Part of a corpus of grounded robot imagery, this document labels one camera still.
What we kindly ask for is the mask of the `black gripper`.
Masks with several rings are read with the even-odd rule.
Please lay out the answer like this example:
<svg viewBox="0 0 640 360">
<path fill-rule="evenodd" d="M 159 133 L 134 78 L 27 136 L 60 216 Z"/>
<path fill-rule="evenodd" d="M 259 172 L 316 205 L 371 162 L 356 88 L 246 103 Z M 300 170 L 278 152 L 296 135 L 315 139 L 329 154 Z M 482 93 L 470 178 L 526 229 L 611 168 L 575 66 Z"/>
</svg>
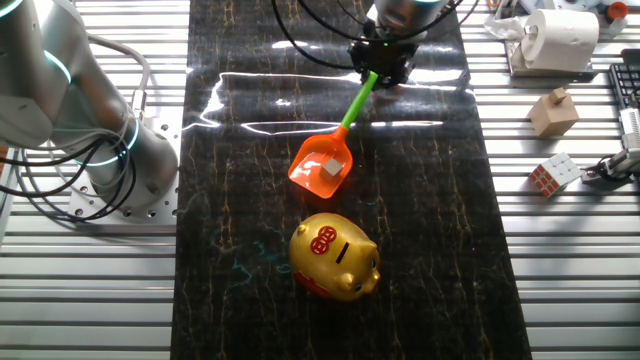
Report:
<svg viewBox="0 0 640 360">
<path fill-rule="evenodd" d="M 415 68 L 408 61 L 415 52 L 416 45 L 411 43 L 352 42 L 348 49 L 361 83 L 368 80 L 371 71 L 382 71 L 377 81 L 380 89 L 389 89 L 408 81 Z"/>
</svg>

